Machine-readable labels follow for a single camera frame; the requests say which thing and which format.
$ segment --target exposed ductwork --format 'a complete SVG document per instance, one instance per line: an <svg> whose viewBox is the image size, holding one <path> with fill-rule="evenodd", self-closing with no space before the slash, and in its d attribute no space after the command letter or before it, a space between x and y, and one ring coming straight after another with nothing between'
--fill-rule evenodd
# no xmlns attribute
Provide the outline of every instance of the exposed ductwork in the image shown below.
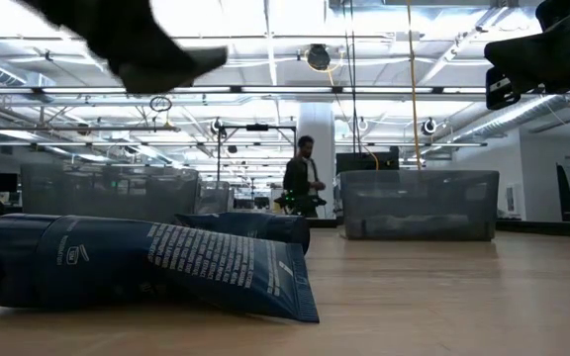
<svg viewBox="0 0 570 356"><path fill-rule="evenodd" d="M0 84L12 87L45 87L53 86L54 81L40 73L14 68L0 60Z"/></svg>
<svg viewBox="0 0 570 356"><path fill-rule="evenodd" d="M549 115L551 112L562 110L568 105L569 101L561 95L549 95L531 99L510 108L488 114L479 121L479 123L485 124L479 124L465 133L456 135L452 138L452 141L457 142L470 139L473 136L489 138L496 134L503 134L530 121Z"/></svg>

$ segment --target transparent storage bin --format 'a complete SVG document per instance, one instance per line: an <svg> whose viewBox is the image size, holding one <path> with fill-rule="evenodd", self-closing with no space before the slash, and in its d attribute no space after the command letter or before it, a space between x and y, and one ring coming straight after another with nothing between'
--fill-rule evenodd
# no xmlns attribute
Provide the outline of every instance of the transparent storage bin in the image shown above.
<svg viewBox="0 0 570 356"><path fill-rule="evenodd" d="M334 198L349 239L491 240L497 171L351 171Z"/></svg>
<svg viewBox="0 0 570 356"><path fill-rule="evenodd" d="M228 182L201 182L195 214L225 213L231 210L231 188Z"/></svg>
<svg viewBox="0 0 570 356"><path fill-rule="evenodd" d="M92 165L21 166L28 214L172 222L193 214L199 174L192 169Z"/></svg>

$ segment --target wall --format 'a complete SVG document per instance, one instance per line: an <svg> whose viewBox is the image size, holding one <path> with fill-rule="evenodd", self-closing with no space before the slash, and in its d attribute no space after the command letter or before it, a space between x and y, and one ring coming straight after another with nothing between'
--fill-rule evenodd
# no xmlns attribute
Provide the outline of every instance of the wall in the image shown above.
<svg viewBox="0 0 570 356"><path fill-rule="evenodd" d="M524 134L521 149L527 219L561 222L555 165L570 159L570 136Z"/></svg>
<svg viewBox="0 0 570 356"><path fill-rule="evenodd" d="M516 129L487 141L485 148L461 148L452 161L427 162L427 169L498 170L500 210L507 210L506 188L515 185L523 220L561 222L555 165L570 160L570 135Z"/></svg>
<svg viewBox="0 0 570 356"><path fill-rule="evenodd" d="M452 161L427 161L427 169L499 171L499 209L507 211L506 189L516 186L518 214L526 219L519 130L512 130L503 138L488 139L487 142L487 147L459 149L453 153Z"/></svg>

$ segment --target metal frame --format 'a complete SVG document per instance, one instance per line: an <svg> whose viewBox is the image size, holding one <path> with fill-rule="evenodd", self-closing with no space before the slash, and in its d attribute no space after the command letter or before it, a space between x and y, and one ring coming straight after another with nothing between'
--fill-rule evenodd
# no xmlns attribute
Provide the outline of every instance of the metal frame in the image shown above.
<svg viewBox="0 0 570 356"><path fill-rule="evenodd" d="M232 132L226 137L226 140L222 142L222 131L225 129L230 129ZM294 132L294 141L289 141L291 145L294 146L294 156L296 156L296 141L298 140L296 134L296 127L291 126L272 126L272 125L261 125L261 124L252 124L252 125L220 125L217 128L217 182L221 181L221 170L222 170L222 145L226 143L233 135L237 133L239 130L246 130L248 132L266 132L269 130L277 130L280 132L283 137L285 134L281 130L291 130Z"/></svg>

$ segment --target printed logo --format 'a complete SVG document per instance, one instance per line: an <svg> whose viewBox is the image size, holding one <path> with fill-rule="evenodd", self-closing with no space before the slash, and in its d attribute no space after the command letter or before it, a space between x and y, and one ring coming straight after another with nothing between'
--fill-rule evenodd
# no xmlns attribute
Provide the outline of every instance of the printed logo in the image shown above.
<svg viewBox="0 0 570 356"><path fill-rule="evenodd" d="M82 257L85 262L89 262L89 255L85 249L85 245L72 246L67 249L67 264L75 265L78 263L78 259Z"/></svg>

